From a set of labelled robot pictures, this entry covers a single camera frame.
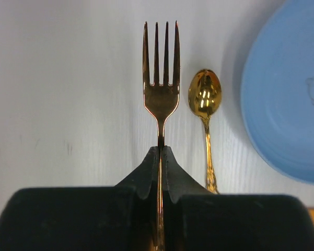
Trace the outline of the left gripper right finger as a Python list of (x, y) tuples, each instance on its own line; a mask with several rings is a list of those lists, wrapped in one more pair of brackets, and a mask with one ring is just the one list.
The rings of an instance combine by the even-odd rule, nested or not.
[(314, 250), (314, 224), (289, 195), (215, 195), (162, 154), (166, 250)]

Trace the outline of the rose gold fork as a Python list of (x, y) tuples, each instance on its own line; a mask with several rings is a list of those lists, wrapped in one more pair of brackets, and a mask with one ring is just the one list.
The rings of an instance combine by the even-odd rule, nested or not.
[(162, 193), (161, 153), (165, 146), (165, 124), (174, 113), (180, 98), (180, 39), (178, 23), (175, 23), (175, 42), (173, 55), (173, 77), (169, 82), (169, 25), (166, 24), (164, 47), (164, 74), (160, 81), (158, 24), (155, 24), (154, 76), (150, 81), (148, 24), (144, 23), (143, 33), (143, 98), (144, 107), (157, 122), (159, 164), (157, 169), (157, 213), (156, 213), (156, 250), (165, 250), (164, 212)]

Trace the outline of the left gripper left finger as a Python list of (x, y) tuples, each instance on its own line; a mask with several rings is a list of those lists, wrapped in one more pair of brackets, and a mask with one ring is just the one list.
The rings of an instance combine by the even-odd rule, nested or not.
[(153, 250), (159, 150), (113, 187), (16, 191), (0, 215), (0, 250)]

